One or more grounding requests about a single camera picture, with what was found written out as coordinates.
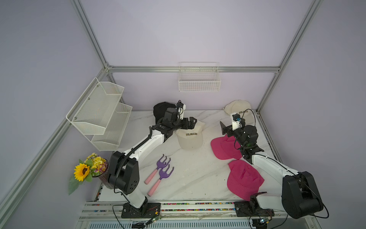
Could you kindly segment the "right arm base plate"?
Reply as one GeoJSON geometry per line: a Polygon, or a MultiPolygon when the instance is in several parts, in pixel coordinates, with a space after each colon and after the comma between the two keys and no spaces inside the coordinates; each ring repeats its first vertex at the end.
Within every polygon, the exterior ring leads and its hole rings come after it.
{"type": "Polygon", "coordinates": [[[271,209],[263,209],[259,206],[256,197],[266,192],[259,192],[250,197],[249,201],[236,201],[234,202],[234,209],[237,217],[273,217],[274,211],[271,209]]]}

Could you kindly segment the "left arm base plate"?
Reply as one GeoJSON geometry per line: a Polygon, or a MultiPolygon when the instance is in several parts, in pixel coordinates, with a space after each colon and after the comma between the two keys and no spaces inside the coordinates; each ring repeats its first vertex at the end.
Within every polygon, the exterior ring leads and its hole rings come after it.
{"type": "Polygon", "coordinates": [[[130,203],[123,204],[121,213],[122,219],[150,219],[157,216],[161,211],[161,203],[148,202],[147,200],[140,208],[133,207],[130,203]]]}

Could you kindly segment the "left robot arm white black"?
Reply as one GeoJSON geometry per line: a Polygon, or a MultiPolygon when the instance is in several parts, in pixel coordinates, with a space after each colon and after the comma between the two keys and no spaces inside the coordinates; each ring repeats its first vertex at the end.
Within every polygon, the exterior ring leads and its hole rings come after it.
{"type": "Polygon", "coordinates": [[[108,183],[115,193],[122,194],[135,209],[147,204],[147,197],[138,190],[140,182],[139,162],[162,145],[176,130],[192,130],[198,120],[184,117],[184,107],[168,108],[157,123],[149,127],[149,134],[126,152],[112,154],[108,167],[108,183]]]}

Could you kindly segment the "black cap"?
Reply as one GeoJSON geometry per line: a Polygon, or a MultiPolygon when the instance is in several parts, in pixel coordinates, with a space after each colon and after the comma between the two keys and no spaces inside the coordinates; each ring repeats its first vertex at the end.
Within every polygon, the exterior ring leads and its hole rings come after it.
{"type": "Polygon", "coordinates": [[[153,115],[155,117],[155,123],[165,116],[165,112],[168,108],[176,108],[176,104],[169,102],[161,102],[153,107],[153,115]]]}

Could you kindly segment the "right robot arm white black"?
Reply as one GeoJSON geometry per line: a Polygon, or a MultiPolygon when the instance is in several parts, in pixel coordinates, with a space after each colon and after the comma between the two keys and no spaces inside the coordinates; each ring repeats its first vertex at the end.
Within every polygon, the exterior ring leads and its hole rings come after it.
{"type": "Polygon", "coordinates": [[[220,124],[222,133],[233,136],[240,144],[243,158],[251,165],[257,166],[274,178],[281,187],[281,194],[258,192],[251,195],[249,205],[252,211],[270,209],[285,211],[289,216],[298,219],[326,209],[314,177],[309,172],[298,172],[277,160],[263,155],[256,140],[255,126],[246,125],[244,119],[234,120],[232,125],[220,124]]]}

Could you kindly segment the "cream Colorado cap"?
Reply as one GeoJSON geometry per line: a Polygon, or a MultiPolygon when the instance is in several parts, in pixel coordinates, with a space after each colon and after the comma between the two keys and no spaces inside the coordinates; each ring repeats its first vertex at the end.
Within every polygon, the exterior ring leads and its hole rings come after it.
{"type": "Polygon", "coordinates": [[[246,100],[235,100],[225,106],[224,111],[231,115],[238,113],[242,118],[245,119],[246,125],[254,125],[255,118],[252,113],[251,105],[246,100]]]}
{"type": "Polygon", "coordinates": [[[203,145],[203,128],[205,123],[197,121],[194,129],[178,129],[176,135],[178,137],[178,143],[182,149],[192,150],[200,148],[203,145]]]}

